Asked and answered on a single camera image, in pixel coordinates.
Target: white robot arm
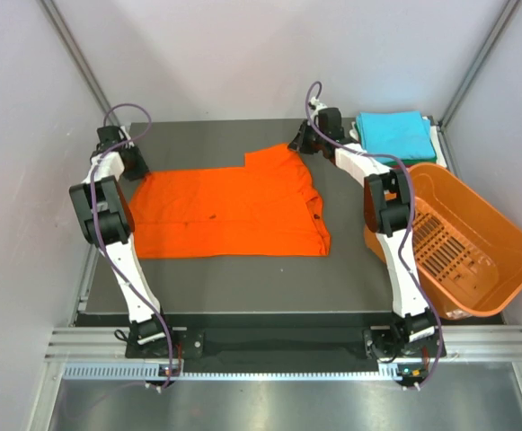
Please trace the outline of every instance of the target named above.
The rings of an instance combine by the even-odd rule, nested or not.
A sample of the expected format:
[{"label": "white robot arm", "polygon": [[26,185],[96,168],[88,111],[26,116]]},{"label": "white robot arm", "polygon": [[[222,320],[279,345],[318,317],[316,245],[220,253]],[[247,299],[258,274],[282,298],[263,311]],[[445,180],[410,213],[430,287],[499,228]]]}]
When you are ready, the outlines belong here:
[{"label": "white robot arm", "polygon": [[[341,113],[336,108],[327,108],[318,99],[310,100],[312,119],[318,120],[320,131],[342,145],[330,145],[315,133],[305,120],[289,149],[303,154],[323,153],[338,168],[346,171],[365,190],[365,221],[376,233],[385,254],[386,266],[393,290],[393,312],[395,336],[402,344],[424,339],[435,333],[435,319],[427,301],[411,278],[418,280],[418,272],[412,249],[412,235],[403,245],[403,265],[398,250],[403,243],[405,227],[410,216],[410,191],[402,172],[392,170],[371,157],[366,157],[363,148],[344,135]],[[396,199],[386,199],[386,193],[395,192]]]},{"label": "white robot arm", "polygon": [[[134,239],[135,222],[118,181],[121,175],[129,180],[143,178],[148,169],[140,152],[132,144],[111,151],[101,158],[101,153],[106,148],[128,136],[125,131],[114,126],[99,128],[97,133],[101,143],[93,153],[91,168],[80,184],[69,189],[69,194],[85,239],[99,248],[93,225],[90,190],[91,175],[94,167],[98,165],[94,174],[94,183],[99,225],[107,254],[105,257],[110,261],[111,269],[127,302],[128,318],[131,323],[130,337],[139,346],[143,346],[151,341],[165,338],[162,325],[155,316],[155,310],[161,312],[161,305],[149,289],[143,269],[138,262]],[[138,295],[120,274],[128,279]]]}]

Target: orange t-shirt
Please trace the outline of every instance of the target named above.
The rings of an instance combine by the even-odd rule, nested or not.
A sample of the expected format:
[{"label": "orange t-shirt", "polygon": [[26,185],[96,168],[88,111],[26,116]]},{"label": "orange t-shirt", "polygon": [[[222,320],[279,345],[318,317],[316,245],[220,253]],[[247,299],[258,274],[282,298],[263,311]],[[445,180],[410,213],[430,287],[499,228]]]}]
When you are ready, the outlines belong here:
[{"label": "orange t-shirt", "polygon": [[152,172],[130,202],[139,258],[326,256],[331,236],[311,174],[286,144],[244,167]]}]

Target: white wall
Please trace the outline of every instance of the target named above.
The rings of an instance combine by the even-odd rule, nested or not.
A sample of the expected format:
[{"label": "white wall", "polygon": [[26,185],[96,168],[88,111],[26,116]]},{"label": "white wall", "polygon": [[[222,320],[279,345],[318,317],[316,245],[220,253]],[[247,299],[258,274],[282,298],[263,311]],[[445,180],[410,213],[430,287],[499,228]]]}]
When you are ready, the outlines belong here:
[{"label": "white wall", "polygon": [[[522,5],[448,135],[462,179],[522,227]],[[507,316],[522,322],[522,293]]]},{"label": "white wall", "polygon": [[102,120],[36,1],[0,1],[0,430],[22,429],[85,241],[68,187]]},{"label": "white wall", "polygon": [[57,3],[112,104],[136,101],[157,120],[184,121],[301,118],[315,79],[347,116],[439,117],[503,2]]}]

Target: orange basket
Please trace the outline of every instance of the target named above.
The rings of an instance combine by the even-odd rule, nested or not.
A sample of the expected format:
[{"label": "orange basket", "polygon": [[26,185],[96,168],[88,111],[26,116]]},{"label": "orange basket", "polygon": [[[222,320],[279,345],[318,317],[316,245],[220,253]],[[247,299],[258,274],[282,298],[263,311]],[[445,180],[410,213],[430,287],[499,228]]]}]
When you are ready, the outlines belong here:
[{"label": "orange basket", "polygon": [[[522,290],[522,231],[446,169],[411,169],[420,284],[445,319],[491,316]],[[385,260],[376,236],[365,242]]]}]

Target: cyan towel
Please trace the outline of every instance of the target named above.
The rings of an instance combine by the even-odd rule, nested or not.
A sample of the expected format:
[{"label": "cyan towel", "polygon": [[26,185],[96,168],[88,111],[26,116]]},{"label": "cyan towel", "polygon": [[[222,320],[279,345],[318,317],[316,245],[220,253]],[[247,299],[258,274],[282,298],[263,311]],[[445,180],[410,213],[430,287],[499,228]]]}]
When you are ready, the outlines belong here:
[{"label": "cyan towel", "polygon": [[[392,154],[404,161],[434,161],[430,142],[430,121],[418,111],[394,114],[362,112],[357,116],[362,147],[372,154]],[[391,159],[379,157],[381,163]]]}]

